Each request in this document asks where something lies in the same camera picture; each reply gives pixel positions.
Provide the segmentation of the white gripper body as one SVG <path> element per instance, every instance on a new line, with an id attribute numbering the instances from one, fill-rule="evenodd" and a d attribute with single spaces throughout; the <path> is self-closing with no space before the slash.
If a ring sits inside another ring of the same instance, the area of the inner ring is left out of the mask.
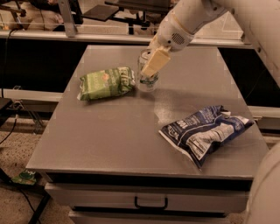
<path id="1" fill-rule="evenodd" d="M 177 52 L 192 40 L 195 30 L 193 6 L 176 6 L 162 20 L 154 38 L 156 48 Z"/>

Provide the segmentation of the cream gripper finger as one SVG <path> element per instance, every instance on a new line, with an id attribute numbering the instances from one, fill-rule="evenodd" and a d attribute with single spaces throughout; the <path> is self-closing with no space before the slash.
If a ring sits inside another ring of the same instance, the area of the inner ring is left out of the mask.
<path id="1" fill-rule="evenodd" d="M 148 60 L 145 62 L 142 73 L 147 77 L 151 77 L 161 70 L 171 59 L 169 49 L 165 47 L 159 47 L 154 50 L 150 50 L 148 54 Z"/>
<path id="2" fill-rule="evenodd" d="M 156 49 L 158 49 L 159 43 L 158 43 L 158 37 L 154 36 L 151 40 L 151 42 L 149 43 L 148 48 L 153 52 Z"/>

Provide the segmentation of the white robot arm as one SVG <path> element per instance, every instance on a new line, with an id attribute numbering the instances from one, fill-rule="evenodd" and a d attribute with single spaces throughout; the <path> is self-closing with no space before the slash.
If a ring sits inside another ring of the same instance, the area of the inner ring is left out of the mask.
<path id="1" fill-rule="evenodd" d="M 196 32 L 230 12 L 250 50 L 221 51 L 238 75 L 249 78 L 266 69 L 280 85 L 280 0 L 179 0 L 162 20 L 150 42 L 151 57 L 143 73 L 151 77 L 183 49 Z M 244 224 L 280 224 L 280 144 L 263 158 L 251 186 Z"/>

